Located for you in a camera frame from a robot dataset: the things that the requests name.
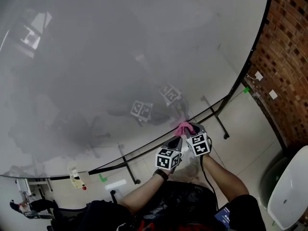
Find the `red brick wall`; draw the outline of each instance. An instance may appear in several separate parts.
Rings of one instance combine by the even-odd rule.
[[[308,0],[272,0],[246,78],[273,117],[289,150],[308,145]],[[272,99],[274,90],[278,97]]]

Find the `black cable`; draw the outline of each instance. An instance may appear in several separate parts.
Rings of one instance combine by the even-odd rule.
[[[211,143],[210,143],[210,150],[211,150],[211,149],[212,149],[212,140],[211,140],[210,138],[209,138],[209,140],[211,141]],[[201,165],[201,169],[202,169],[202,172],[203,172],[203,174],[204,174],[204,177],[205,177],[207,183],[209,184],[209,186],[212,188],[212,191],[213,191],[213,193],[214,193],[214,195],[215,195],[216,211],[218,211],[219,208],[218,208],[218,201],[217,201],[216,192],[215,192],[214,187],[212,186],[212,184],[211,184],[211,183],[209,182],[209,180],[207,179],[206,174],[205,174],[205,171],[204,171],[204,168],[203,168],[203,156],[200,157],[200,165]]]

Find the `pink rag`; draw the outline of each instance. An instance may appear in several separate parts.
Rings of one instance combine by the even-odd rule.
[[[175,130],[174,135],[180,137],[181,135],[185,134],[184,128],[188,128],[191,134],[196,134],[193,130],[192,125],[190,125],[187,121],[182,122],[179,127]]]

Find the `wrist strap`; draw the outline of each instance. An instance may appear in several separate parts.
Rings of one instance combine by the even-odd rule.
[[[168,179],[168,175],[161,169],[157,169],[153,175],[155,174],[160,175],[165,181]]]

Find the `wall socket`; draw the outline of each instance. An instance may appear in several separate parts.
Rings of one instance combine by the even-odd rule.
[[[257,71],[257,72],[255,73],[255,76],[256,76],[256,78],[257,78],[258,80],[263,79],[263,76],[260,74],[259,71]]]

